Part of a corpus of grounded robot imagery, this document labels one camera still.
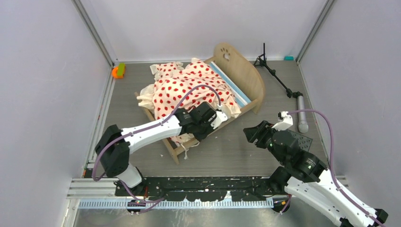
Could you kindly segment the wooden pet bed frame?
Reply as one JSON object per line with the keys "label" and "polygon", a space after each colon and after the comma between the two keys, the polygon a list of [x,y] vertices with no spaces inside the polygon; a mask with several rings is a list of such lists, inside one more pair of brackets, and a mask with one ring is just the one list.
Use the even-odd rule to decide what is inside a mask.
{"label": "wooden pet bed frame", "polygon": [[[241,53],[239,53],[233,46],[229,45],[228,43],[217,44],[214,48],[213,56],[207,60],[204,60],[204,62],[207,64],[212,61],[215,62],[217,66],[221,70],[223,70],[225,74],[251,100],[251,103],[241,108],[241,113],[239,116],[248,111],[258,113],[264,100],[266,89],[257,69]],[[150,121],[156,120],[150,110],[144,107],[141,108],[148,116],[148,119]],[[218,129],[223,128],[235,119],[236,118],[228,118],[228,120],[222,123],[218,127]]]}

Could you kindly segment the blue striped mattress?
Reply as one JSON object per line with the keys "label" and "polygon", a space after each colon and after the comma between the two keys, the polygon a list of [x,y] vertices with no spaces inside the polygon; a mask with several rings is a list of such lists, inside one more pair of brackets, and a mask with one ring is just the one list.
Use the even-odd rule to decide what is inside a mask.
{"label": "blue striped mattress", "polygon": [[230,89],[233,91],[234,96],[235,96],[235,101],[238,103],[238,105],[243,108],[249,103],[251,103],[251,100],[248,98],[248,96],[225,74],[223,70],[221,70],[215,62],[210,62],[209,66],[212,68],[212,70],[219,74],[221,78],[227,83],[227,85],[230,87]]}

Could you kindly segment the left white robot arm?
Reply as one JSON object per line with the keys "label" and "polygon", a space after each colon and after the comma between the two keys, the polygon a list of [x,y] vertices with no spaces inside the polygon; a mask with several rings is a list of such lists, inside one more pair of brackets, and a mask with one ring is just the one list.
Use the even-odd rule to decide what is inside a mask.
{"label": "left white robot arm", "polygon": [[130,161],[130,155],[138,149],[183,134],[192,134],[197,141],[202,141],[228,120],[222,107],[214,109],[206,102],[187,111],[175,108],[168,116],[131,128],[120,129],[116,124],[106,128],[95,146],[97,158],[93,167],[92,178],[96,169],[102,166],[107,177],[116,177],[127,186],[134,196],[145,190],[143,176]]}

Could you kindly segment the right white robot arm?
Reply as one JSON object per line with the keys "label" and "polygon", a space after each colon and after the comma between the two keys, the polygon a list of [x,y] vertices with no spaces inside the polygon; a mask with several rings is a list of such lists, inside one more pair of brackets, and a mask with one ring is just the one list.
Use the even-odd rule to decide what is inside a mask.
{"label": "right white robot arm", "polygon": [[280,163],[268,179],[269,189],[301,199],[338,227],[383,227],[388,213],[361,201],[323,161],[300,147],[288,130],[293,125],[290,112],[278,116],[276,124],[262,121],[243,130],[249,143],[267,149]]}

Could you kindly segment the strawberry print ruffled blanket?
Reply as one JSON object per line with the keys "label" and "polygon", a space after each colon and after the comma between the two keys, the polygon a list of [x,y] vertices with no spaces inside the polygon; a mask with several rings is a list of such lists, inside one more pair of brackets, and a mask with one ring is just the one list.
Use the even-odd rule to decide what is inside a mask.
{"label": "strawberry print ruffled blanket", "polygon": [[137,100],[156,120],[168,116],[176,106],[189,111],[202,103],[214,109],[221,105],[228,118],[241,113],[233,90],[221,74],[198,58],[186,66],[177,61],[153,64],[150,70],[155,82],[143,88]]}

